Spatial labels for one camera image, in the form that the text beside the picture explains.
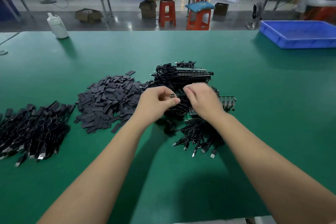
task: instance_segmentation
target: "bottle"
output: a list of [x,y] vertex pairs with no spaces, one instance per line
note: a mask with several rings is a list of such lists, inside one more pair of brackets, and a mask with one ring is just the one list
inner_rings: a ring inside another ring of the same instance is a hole
[[56,38],[63,39],[69,37],[67,29],[65,28],[61,18],[53,16],[52,13],[48,13],[48,16],[49,18],[47,18],[47,22]]

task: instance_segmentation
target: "floor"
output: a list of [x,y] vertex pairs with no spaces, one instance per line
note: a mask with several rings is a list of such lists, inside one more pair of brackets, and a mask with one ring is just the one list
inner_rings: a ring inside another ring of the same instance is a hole
[[[15,20],[0,22],[0,32],[14,31],[50,31],[46,21],[47,12],[53,12],[60,16],[69,31],[126,31],[126,30],[185,30],[187,25],[187,9],[184,7],[188,0],[174,0],[176,10],[176,27],[168,22],[164,28],[158,25],[158,8],[160,1],[157,1],[157,18],[142,19],[139,4],[141,0],[110,0],[113,17],[109,22],[101,22],[95,25],[81,23],[75,19],[75,11],[90,8],[102,11],[100,0],[56,0],[55,4],[40,4],[41,0],[25,0],[33,18],[30,18],[20,0],[12,0],[21,13],[22,22]],[[212,4],[224,2],[229,4],[226,16],[211,16],[210,30],[246,30],[246,22],[252,19],[253,5],[264,0],[229,0],[237,1],[229,3],[228,0],[208,0]],[[293,10],[294,4],[282,1],[276,11],[272,9],[276,1],[269,1],[265,7],[264,20],[295,20],[297,12]]]

